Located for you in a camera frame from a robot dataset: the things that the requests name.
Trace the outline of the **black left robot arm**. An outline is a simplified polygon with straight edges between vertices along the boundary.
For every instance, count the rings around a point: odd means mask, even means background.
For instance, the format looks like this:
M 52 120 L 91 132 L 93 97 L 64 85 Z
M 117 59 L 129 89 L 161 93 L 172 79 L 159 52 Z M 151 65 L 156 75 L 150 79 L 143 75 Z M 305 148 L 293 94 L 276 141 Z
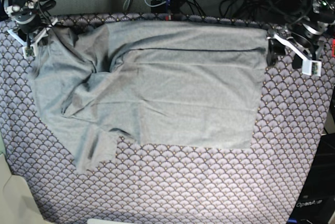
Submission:
M 283 17 L 285 23 L 268 30 L 268 66 L 289 49 L 293 54 L 292 67 L 310 65 L 313 72 L 320 69 L 324 45 L 320 38 L 334 26 L 334 0 L 265 0 L 269 10 Z

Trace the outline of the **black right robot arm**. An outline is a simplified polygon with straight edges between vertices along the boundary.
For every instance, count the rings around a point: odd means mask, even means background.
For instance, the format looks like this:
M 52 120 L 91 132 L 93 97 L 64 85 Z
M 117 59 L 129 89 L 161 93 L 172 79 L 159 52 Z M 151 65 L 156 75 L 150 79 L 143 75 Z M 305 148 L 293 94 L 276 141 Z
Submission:
M 1 20 L 13 20 L 13 38 L 24 47 L 31 47 L 57 22 L 49 14 L 55 6 L 55 0 L 1 0 Z

